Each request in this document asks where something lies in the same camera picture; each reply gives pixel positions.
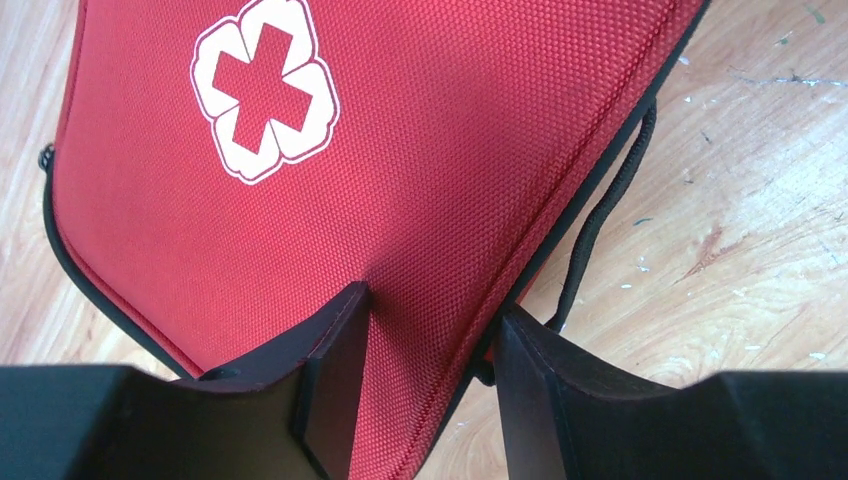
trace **black zipper trim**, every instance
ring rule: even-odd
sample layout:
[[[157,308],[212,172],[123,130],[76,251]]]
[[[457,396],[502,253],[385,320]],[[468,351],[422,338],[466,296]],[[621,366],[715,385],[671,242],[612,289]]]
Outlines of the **black zipper trim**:
[[[47,145],[38,156],[38,166],[47,172],[47,182],[44,185],[44,228],[47,231],[47,240],[50,242],[50,247],[53,249],[53,254],[59,261],[59,265],[65,270],[65,273],[71,278],[77,288],[93,303],[101,312],[109,317],[112,322],[124,331],[127,335],[135,340],[142,348],[152,353],[157,360],[164,363],[165,366],[174,371],[181,378],[192,378],[188,371],[177,362],[177,360],[168,354],[156,340],[141,329],[135,322],[132,321],[117,305],[115,305],[109,297],[100,291],[88,277],[79,269],[65,245],[62,243],[62,238],[59,235],[59,228],[56,225],[56,217],[53,213],[53,168],[56,163],[56,150],[53,144]]]

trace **black elastic cord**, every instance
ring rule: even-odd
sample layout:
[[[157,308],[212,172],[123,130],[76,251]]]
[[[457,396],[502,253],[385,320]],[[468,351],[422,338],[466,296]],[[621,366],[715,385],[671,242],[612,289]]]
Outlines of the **black elastic cord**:
[[[586,267],[589,265],[589,258],[592,256],[592,249],[595,247],[595,241],[598,239],[601,227],[633,182],[633,178],[639,170],[639,165],[642,163],[642,158],[645,156],[648,143],[651,141],[656,123],[657,102],[655,100],[648,107],[645,116],[642,117],[642,126],[639,129],[639,135],[630,147],[630,151],[627,152],[627,157],[625,157],[624,162],[621,164],[621,168],[618,169],[618,173],[615,174],[615,178],[613,178],[606,193],[601,197],[598,204],[595,205],[595,208],[592,209],[592,212],[580,229],[580,233],[577,234],[574,249],[571,250],[571,260],[568,263],[568,273],[565,277],[562,293],[559,295],[556,313],[545,323],[546,327],[557,333],[565,325],[565,318],[568,316],[568,312],[571,311],[572,305],[574,305],[574,299],[577,298],[577,289],[580,287],[580,282],[586,273]]]

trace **medical cross symbol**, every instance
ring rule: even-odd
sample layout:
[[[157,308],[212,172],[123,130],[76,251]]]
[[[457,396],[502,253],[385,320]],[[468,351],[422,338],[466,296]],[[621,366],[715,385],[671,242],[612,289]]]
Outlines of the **medical cross symbol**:
[[[341,114],[307,0],[252,0],[199,34],[197,105],[231,176],[256,185],[330,145]]]
[[[283,82],[280,75],[293,38],[266,24],[252,62],[244,63],[226,52],[218,59],[212,85],[241,103],[233,141],[251,152],[259,151],[271,119],[303,129],[312,95]]]

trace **zipper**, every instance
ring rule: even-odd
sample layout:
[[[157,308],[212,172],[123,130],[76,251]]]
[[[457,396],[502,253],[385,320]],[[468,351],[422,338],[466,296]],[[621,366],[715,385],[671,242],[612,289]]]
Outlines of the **zipper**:
[[[38,154],[38,166],[47,172],[50,166],[53,165],[53,159],[56,158],[56,147],[52,143],[48,143],[41,153]]]

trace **black piping edge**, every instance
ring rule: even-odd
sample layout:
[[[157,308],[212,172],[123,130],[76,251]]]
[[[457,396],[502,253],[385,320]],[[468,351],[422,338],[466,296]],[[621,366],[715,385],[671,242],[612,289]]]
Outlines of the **black piping edge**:
[[[701,23],[701,20],[704,17],[704,14],[707,12],[707,9],[710,6],[711,0],[705,0],[704,4],[701,6],[701,9],[692,19],[692,22],[683,32],[683,35],[680,37],[680,41],[677,42],[677,45],[672,50],[671,54],[666,59],[665,63],[660,70],[657,72],[657,75],[654,77],[654,81],[651,82],[651,85],[645,90],[645,93],[642,94],[642,98],[636,103],[636,106],[630,112],[630,115],[627,117],[627,120],[624,121],[624,124],[619,129],[618,133],[616,133],[615,137],[613,137],[610,144],[607,146],[604,153],[601,154],[601,158],[589,172],[589,175],[586,177],[586,180],[580,185],[580,188],[577,189],[577,192],[574,194],[574,197],[568,202],[565,210],[562,211],[559,218],[557,219],[554,226],[551,228],[551,231],[545,236],[545,239],[542,241],[542,244],[539,245],[539,248],[530,258],[530,261],[524,267],[521,274],[518,276],[518,280],[516,280],[512,289],[510,289],[509,293],[507,293],[506,298],[504,299],[501,306],[498,307],[497,312],[495,312],[494,318],[489,322],[489,325],[486,327],[486,330],[483,332],[483,335],[480,337],[480,340],[477,342],[477,346],[474,347],[474,350],[471,353],[471,360],[468,363],[468,367],[465,369],[465,372],[462,375],[462,379],[457,385],[456,390],[454,391],[454,395],[448,403],[448,407],[445,410],[445,415],[442,417],[442,423],[439,425],[438,430],[436,431],[436,435],[433,437],[433,443],[430,444],[430,450],[427,452],[427,456],[424,457],[424,461],[421,462],[419,466],[419,471],[421,467],[427,462],[430,454],[433,452],[433,448],[436,446],[436,443],[439,441],[439,438],[442,436],[445,428],[447,427],[450,418],[453,416],[456,411],[456,407],[459,405],[460,400],[463,395],[465,395],[465,391],[468,390],[468,386],[471,384],[471,380],[477,377],[481,380],[481,382],[486,385],[494,385],[494,370],[490,367],[491,365],[485,361],[484,356],[486,352],[489,350],[489,347],[494,340],[495,334],[500,327],[500,319],[506,310],[512,306],[513,303],[518,299],[518,296],[530,283],[530,280],[536,275],[536,273],[542,268],[545,261],[553,252],[554,248],[559,245],[559,242],[562,240],[562,237],[565,235],[565,232],[571,227],[574,223],[574,220],[580,214],[580,212],[585,207],[586,203],[589,201],[589,197],[592,193],[597,189],[598,185],[601,183],[601,180],[606,176],[607,171],[612,166],[615,159],[618,158],[618,154],[624,148],[624,145],[627,143],[627,140],[630,138],[630,135],[636,130],[636,126],[645,116],[645,113],[648,111],[648,108],[653,104],[656,100],[657,93],[662,87],[663,83],[665,83],[666,78],[668,78],[669,73],[671,73],[672,68],[677,63],[680,55],[683,54],[683,50],[688,45],[689,40],[692,38],[692,34],[695,33],[695,30],[698,28],[698,25]]]
[[[59,228],[56,225],[56,217],[53,212],[53,168],[56,164],[56,157],[54,154],[50,161],[44,160],[43,157],[44,154],[39,155],[39,166],[47,172],[47,182],[44,185],[44,204],[42,206],[44,228],[47,231],[47,240],[50,242],[50,247],[53,248],[53,254],[59,261],[59,265],[62,266],[62,269],[65,270],[65,273],[71,278],[83,295],[103,312],[103,314],[109,317],[112,323],[117,325],[118,328],[123,330],[124,333],[129,335],[142,348],[152,353],[157,360],[164,363],[165,366],[173,370],[181,378],[193,378],[174,357],[169,355],[147,332],[136,325],[132,319],[91,283],[91,280],[74,263],[74,260],[62,243],[62,237],[59,235]]]

